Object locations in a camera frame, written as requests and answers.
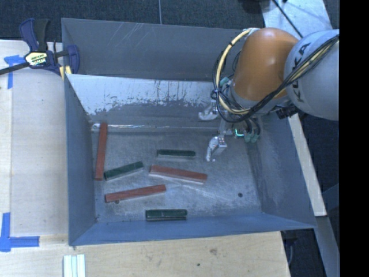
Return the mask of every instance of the blue clamp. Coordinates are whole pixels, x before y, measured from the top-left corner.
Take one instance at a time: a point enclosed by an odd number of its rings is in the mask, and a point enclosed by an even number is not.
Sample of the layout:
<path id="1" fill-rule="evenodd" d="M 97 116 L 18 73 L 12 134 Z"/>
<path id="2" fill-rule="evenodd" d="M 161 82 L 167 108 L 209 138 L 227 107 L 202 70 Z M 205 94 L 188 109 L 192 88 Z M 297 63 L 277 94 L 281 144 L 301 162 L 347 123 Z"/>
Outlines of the blue clamp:
<path id="1" fill-rule="evenodd" d="M 19 30 L 22 40 L 27 43 L 30 50 L 30 53 L 25 56 L 25 59 L 27 60 L 27 56 L 36 51 L 46 54 L 43 62 L 36 64 L 30 63 L 29 67 L 31 69 L 48 70 L 60 76 L 61 65 L 58 63 L 58 57 L 68 55 L 71 71 L 77 73 L 80 67 L 80 56 L 76 45 L 68 45 L 66 51 L 61 51 L 59 53 L 47 50 L 45 32 L 49 22 L 49 20 L 35 20 L 34 18 L 29 18 L 20 24 Z"/>
<path id="2" fill-rule="evenodd" d="M 39 236 L 10 237 L 10 212 L 2 215 L 0 252 L 10 252 L 12 248 L 38 247 Z"/>

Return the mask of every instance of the red wooden block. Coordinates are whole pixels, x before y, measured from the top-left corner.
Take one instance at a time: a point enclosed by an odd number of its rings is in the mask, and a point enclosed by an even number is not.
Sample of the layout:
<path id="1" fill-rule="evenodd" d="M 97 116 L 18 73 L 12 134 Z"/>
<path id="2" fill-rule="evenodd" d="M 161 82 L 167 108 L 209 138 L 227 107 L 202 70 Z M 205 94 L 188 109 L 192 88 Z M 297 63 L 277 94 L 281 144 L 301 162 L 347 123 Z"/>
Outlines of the red wooden block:
<path id="1" fill-rule="evenodd" d="M 107 133 L 108 133 L 108 125 L 106 123 L 101 123 L 99 134 L 99 146 L 97 148 L 96 171 L 95 171 L 95 180 L 97 181 L 102 181 L 104 178 Z"/>
<path id="2" fill-rule="evenodd" d="M 187 181 L 194 181 L 204 183 L 208 179 L 208 175 L 205 173 L 195 173 L 184 169 L 174 169 L 172 167 L 165 167 L 160 165 L 151 165 L 150 174 L 159 175 L 166 178 L 178 178 Z"/>
<path id="3" fill-rule="evenodd" d="M 144 197 L 148 195 L 154 195 L 159 193 L 164 193 L 167 190 L 165 185 L 155 185 L 150 187 L 144 187 L 139 189 L 132 189 L 127 191 L 121 191 L 116 193 L 109 193 L 105 195 L 106 202 L 127 200 L 137 197 Z"/>

